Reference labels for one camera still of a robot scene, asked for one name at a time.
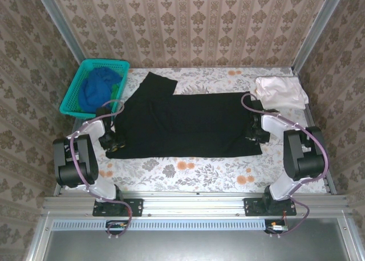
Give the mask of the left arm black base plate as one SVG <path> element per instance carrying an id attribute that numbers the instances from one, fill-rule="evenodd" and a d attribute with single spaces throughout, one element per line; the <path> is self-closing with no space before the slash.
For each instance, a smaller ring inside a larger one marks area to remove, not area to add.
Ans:
<path id="1" fill-rule="evenodd" d="M 124 199 L 131 210 L 134 217 L 141 217 L 143 212 L 143 199 L 126 198 Z M 126 205 L 110 202 L 94 202 L 92 215 L 94 217 L 127 217 L 128 210 Z"/>

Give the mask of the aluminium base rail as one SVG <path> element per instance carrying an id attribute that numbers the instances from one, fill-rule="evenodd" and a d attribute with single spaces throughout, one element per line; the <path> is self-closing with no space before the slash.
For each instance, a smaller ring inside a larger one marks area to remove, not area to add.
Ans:
<path id="1" fill-rule="evenodd" d="M 230 219 L 243 218 L 244 199 L 260 198 L 260 193 L 189 193 L 189 192 L 141 192 L 126 191 L 125 198 L 143 199 L 143 215 L 146 218 Z M 294 196 L 297 218 L 304 216 L 309 207 L 309 218 L 350 217 L 352 211 L 343 195 L 303 194 Z M 89 218 L 94 198 L 85 192 L 61 190 L 60 194 L 47 197 L 41 216 L 55 218 Z"/>

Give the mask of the grey metal panel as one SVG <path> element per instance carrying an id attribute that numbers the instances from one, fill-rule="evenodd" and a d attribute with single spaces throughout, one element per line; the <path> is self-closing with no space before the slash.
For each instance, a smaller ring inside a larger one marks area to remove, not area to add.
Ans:
<path id="1" fill-rule="evenodd" d="M 36 229 L 26 261 L 365 261 L 352 219 L 308 219 L 281 237 L 244 230 L 104 231 Z"/>

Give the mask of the aluminium frame post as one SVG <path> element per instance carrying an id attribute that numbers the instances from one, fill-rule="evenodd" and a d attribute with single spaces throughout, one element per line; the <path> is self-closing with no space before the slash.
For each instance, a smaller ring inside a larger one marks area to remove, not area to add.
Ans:
<path id="1" fill-rule="evenodd" d="M 324 0 L 321 9 L 313 21 L 311 29 L 309 29 L 308 34 L 291 65 L 293 74 L 299 74 L 339 2 L 340 0 Z"/>
<path id="2" fill-rule="evenodd" d="M 72 52 L 75 60 L 80 64 L 86 57 L 78 44 L 71 27 L 67 24 L 67 21 L 62 14 L 62 11 L 55 0 L 41 0 L 44 7 L 46 8 L 49 16 L 53 23 L 59 30 L 61 36 L 66 42 L 68 48 Z"/>

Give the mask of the floral tablecloth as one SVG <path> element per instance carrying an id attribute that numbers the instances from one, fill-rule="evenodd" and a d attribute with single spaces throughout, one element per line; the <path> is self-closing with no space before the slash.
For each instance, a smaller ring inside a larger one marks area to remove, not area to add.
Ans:
<path id="1" fill-rule="evenodd" d="M 255 93 L 257 77 L 292 77 L 283 68 L 134 68 L 122 93 L 126 101 L 152 72 L 177 80 L 175 94 Z M 233 158 L 170 157 L 109 159 L 99 143 L 94 151 L 99 174 L 122 191 L 261 193 L 284 171 L 283 142 L 275 136 L 261 146 L 260 156 Z"/>

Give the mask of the black t-shirt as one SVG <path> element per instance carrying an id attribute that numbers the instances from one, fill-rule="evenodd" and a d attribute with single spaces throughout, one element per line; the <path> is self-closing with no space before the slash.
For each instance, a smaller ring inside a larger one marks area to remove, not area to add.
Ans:
<path id="1" fill-rule="evenodd" d="M 177 81 L 149 72 L 115 118 L 123 146 L 109 159 L 259 156 L 248 139 L 243 92 L 176 95 Z"/>

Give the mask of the blue t-shirt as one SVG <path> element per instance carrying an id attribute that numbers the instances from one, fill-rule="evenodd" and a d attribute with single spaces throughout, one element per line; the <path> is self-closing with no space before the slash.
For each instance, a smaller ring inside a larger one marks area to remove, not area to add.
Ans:
<path id="1" fill-rule="evenodd" d="M 78 103 L 81 110 L 95 113 L 97 108 L 111 100 L 112 86 L 121 81 L 122 77 L 110 68 L 94 68 L 79 88 Z"/>

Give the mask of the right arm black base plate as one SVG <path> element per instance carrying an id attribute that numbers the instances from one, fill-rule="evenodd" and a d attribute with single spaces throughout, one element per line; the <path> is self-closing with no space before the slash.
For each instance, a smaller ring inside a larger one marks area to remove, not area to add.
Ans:
<path id="1" fill-rule="evenodd" d="M 297 214 L 296 206 L 290 199 L 283 201 L 265 201 L 263 198 L 245 198 L 244 209 L 247 217 L 273 217 L 284 214 L 287 216 L 295 216 Z"/>

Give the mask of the white t-shirt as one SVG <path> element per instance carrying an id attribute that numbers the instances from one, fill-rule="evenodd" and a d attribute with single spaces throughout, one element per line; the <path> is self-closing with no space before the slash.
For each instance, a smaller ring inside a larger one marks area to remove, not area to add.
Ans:
<path id="1" fill-rule="evenodd" d="M 309 97 L 296 76 L 264 76 L 255 81 L 255 95 L 264 109 L 305 109 Z"/>

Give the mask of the teal plastic basket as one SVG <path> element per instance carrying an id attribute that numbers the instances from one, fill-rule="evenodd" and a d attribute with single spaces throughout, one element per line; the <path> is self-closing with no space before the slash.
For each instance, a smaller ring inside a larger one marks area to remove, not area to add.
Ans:
<path id="1" fill-rule="evenodd" d="M 70 115 L 79 119 L 91 119 L 96 116 L 96 113 L 83 112 L 78 103 L 79 88 L 82 81 L 88 76 L 88 74 L 98 67 L 107 67 L 117 72 L 121 77 L 119 94 L 123 93 L 125 83 L 127 81 L 128 71 L 130 64 L 123 60 L 112 60 L 112 59 L 85 59 L 81 62 L 65 96 L 59 107 L 59 110 L 64 115 Z M 112 112 L 116 112 L 118 105 L 116 101 L 110 100 L 107 107 Z"/>

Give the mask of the small controller board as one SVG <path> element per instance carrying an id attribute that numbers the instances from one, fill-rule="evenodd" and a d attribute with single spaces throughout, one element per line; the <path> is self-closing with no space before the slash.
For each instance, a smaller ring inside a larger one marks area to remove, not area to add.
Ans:
<path id="1" fill-rule="evenodd" d="M 265 220 L 265 233 L 268 234 L 282 234 L 289 230 L 285 220 Z"/>
<path id="2" fill-rule="evenodd" d="M 121 235 L 127 226 L 128 221 L 110 220 L 106 222 L 106 233 L 114 236 Z"/>

